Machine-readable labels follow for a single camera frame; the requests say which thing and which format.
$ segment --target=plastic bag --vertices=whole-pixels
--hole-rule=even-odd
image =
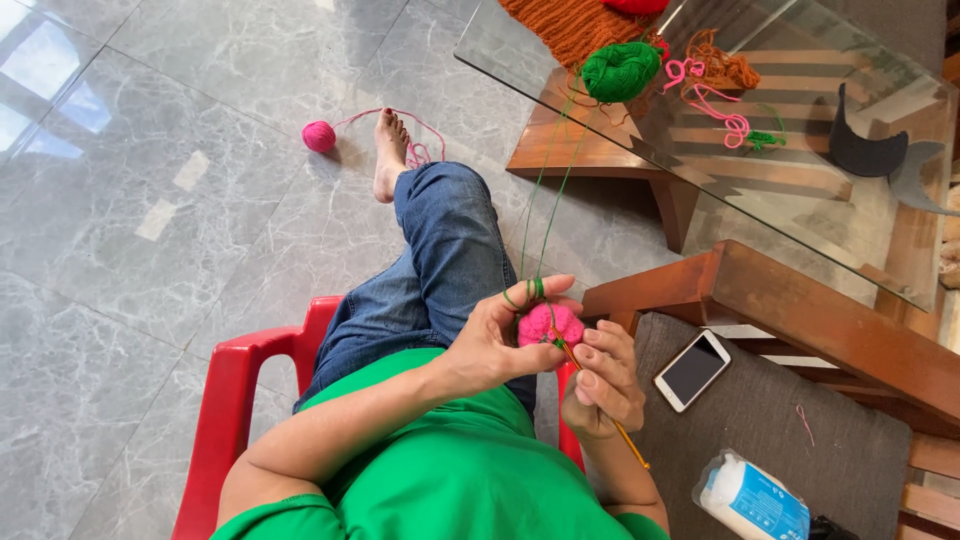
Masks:
[[[704,468],[692,496],[744,540],[807,540],[810,534],[804,501],[730,449]]]

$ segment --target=phone screen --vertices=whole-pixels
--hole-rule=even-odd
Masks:
[[[723,359],[702,335],[662,377],[677,399],[686,405],[723,366]]]

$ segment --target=bare foot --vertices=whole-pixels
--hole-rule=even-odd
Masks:
[[[376,168],[373,171],[373,196],[381,203],[394,201],[396,177],[407,170],[407,145],[410,136],[403,128],[403,120],[396,117],[390,108],[380,111],[373,128],[376,143]]]

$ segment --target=green t-shirt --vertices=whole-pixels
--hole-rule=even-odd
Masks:
[[[442,351],[381,358],[303,408],[422,366]],[[667,539],[644,516],[611,517],[576,465],[535,438],[523,406],[502,385],[427,412],[321,487],[324,495],[251,508],[211,540]]]

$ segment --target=pink yarn ball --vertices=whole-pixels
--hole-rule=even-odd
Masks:
[[[517,327],[516,342],[520,347],[534,343],[552,342],[557,335],[550,330],[550,323],[554,322],[560,336],[572,349],[584,338],[584,323],[570,311],[569,307],[540,304],[520,317]]]
[[[665,10],[670,0],[602,0],[602,2],[631,15],[649,15]]]
[[[337,134],[333,133],[333,128],[323,120],[303,126],[300,135],[303,136],[303,144],[314,152],[326,152],[337,143]]]

